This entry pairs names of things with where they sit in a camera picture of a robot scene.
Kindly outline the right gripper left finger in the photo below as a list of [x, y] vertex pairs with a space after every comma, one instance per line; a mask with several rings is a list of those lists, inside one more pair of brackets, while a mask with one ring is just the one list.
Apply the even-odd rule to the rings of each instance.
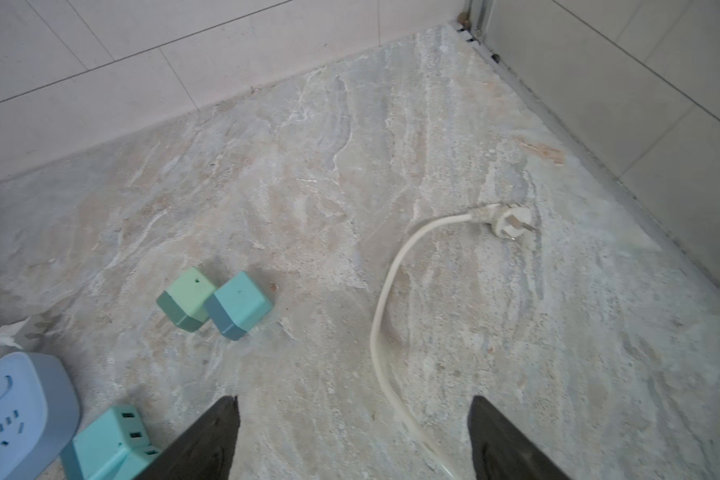
[[240, 425], [238, 398], [219, 398], [136, 479], [228, 479]]

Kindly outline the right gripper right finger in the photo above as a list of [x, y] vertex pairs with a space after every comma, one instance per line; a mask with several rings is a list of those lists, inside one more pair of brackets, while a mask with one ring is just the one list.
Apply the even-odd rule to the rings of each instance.
[[570, 479], [485, 397], [473, 397], [467, 427], [477, 479]]

